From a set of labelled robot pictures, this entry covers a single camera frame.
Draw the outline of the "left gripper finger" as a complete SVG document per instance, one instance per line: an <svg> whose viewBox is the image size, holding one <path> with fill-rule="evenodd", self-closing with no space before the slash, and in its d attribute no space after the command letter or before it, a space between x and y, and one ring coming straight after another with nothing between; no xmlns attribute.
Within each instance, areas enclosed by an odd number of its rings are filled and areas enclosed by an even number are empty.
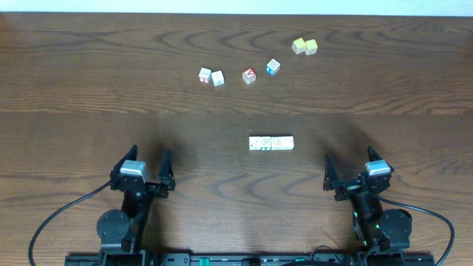
<svg viewBox="0 0 473 266"><path fill-rule="evenodd" d="M166 149L163 161L158 172L158 178L162 183L173 183L174 182L174 172L172 168L171 161L171 151Z"/></svg>
<svg viewBox="0 0 473 266"><path fill-rule="evenodd" d="M126 160L135 161L137 159L137 145L134 144L130 150L113 166L112 173L116 174L120 172L121 166Z"/></svg>

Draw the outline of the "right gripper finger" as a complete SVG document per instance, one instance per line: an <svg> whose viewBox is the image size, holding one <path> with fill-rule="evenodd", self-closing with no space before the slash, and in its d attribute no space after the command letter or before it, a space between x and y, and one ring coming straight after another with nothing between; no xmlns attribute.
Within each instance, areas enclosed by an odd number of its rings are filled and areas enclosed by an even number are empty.
<svg viewBox="0 0 473 266"><path fill-rule="evenodd" d="M335 166L329 154L325 155L324 159L324 184L323 189L325 191L332 191L338 188L339 176L336 172Z"/></svg>
<svg viewBox="0 0 473 266"><path fill-rule="evenodd" d="M370 162L383 160L383 158L378 154L378 152L372 147L367 147L368 160Z"/></svg>

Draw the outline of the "green sided white block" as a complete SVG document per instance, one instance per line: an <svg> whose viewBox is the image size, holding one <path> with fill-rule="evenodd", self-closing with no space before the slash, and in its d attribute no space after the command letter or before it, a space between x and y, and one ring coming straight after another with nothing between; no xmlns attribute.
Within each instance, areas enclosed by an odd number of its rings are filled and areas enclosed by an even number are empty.
<svg viewBox="0 0 473 266"><path fill-rule="evenodd" d="M293 136L285 136L282 138L282 146L285 150L292 150L294 148Z"/></svg>

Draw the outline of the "white block with figure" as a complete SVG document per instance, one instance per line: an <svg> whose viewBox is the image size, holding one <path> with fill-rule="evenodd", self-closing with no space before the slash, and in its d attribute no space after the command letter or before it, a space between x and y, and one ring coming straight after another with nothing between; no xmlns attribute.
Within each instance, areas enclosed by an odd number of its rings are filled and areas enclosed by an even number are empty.
<svg viewBox="0 0 473 266"><path fill-rule="evenodd" d="M285 148L284 137L271 137L270 140L272 150L282 150Z"/></svg>

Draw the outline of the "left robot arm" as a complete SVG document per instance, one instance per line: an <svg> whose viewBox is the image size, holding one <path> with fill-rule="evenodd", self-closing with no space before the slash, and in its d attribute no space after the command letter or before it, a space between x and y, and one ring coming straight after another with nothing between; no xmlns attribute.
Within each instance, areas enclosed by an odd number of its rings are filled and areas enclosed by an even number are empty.
<svg viewBox="0 0 473 266"><path fill-rule="evenodd" d="M153 200L167 198L176 185L169 150L164 153L157 178L157 183L149 180L148 166L137 160L136 145L114 165L109 186L123 192L123 202L121 208L105 212L98 220L99 265L159 263L159 257L143 248L141 240Z"/></svg>

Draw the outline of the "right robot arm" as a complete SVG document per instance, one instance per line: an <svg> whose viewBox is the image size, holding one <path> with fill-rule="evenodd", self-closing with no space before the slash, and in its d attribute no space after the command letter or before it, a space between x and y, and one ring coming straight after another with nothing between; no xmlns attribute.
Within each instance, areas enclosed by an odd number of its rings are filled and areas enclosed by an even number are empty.
<svg viewBox="0 0 473 266"><path fill-rule="evenodd" d="M353 207L355 237L366 250L355 255L359 265L405 265L412 216L401 209L386 209L379 194L389 188L394 168L373 147L367 148L369 161L355 179L341 180L330 155L325 156L325 191L335 191L337 202L349 200Z"/></svg>

